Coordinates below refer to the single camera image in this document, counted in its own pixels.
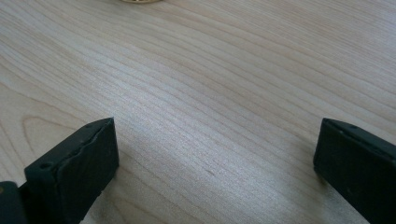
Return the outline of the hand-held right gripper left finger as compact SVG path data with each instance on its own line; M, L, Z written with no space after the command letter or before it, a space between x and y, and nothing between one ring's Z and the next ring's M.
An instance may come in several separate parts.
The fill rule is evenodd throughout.
M78 224L119 167L114 119L91 122L24 169L31 224Z

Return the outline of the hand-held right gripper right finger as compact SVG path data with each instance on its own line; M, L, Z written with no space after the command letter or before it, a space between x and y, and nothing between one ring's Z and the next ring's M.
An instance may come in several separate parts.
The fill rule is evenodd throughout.
M396 146L355 125L324 119L314 170L370 224L396 224Z

